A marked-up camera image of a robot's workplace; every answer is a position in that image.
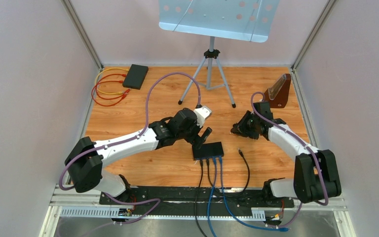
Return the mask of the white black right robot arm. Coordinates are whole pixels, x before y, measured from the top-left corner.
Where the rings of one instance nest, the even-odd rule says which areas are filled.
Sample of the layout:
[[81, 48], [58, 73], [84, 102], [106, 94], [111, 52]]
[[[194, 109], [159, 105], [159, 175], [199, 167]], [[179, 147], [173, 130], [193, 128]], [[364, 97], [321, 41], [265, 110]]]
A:
[[286, 122], [274, 118], [267, 101], [252, 104], [241, 120], [233, 124], [232, 134], [266, 140], [276, 144], [295, 163], [294, 176], [274, 178], [264, 182], [263, 202], [275, 206], [282, 198], [298, 199], [302, 203], [328, 205], [329, 198], [341, 194], [341, 183], [335, 155], [307, 143], [296, 135]]

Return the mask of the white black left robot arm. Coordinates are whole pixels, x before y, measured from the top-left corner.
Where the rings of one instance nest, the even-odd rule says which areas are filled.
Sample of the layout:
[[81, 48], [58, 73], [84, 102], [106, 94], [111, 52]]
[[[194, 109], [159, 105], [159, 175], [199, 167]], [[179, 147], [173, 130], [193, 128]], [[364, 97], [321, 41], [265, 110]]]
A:
[[98, 190], [120, 204], [128, 203], [132, 192], [125, 178], [104, 168], [122, 158], [172, 146], [182, 139], [199, 149], [212, 132], [208, 127], [199, 135], [211, 114], [206, 106], [194, 110], [183, 108], [173, 117], [154, 121], [142, 130], [114, 139], [92, 141], [89, 137], [81, 138], [65, 160], [72, 188], [77, 193]]

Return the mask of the black network switch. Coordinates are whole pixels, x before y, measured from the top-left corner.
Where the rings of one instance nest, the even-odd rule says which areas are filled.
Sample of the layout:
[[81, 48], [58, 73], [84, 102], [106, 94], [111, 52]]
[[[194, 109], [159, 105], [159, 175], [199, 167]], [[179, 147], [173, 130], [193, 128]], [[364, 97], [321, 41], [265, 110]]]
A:
[[193, 160], [218, 158], [225, 155], [222, 142], [204, 143], [199, 148], [192, 147]]

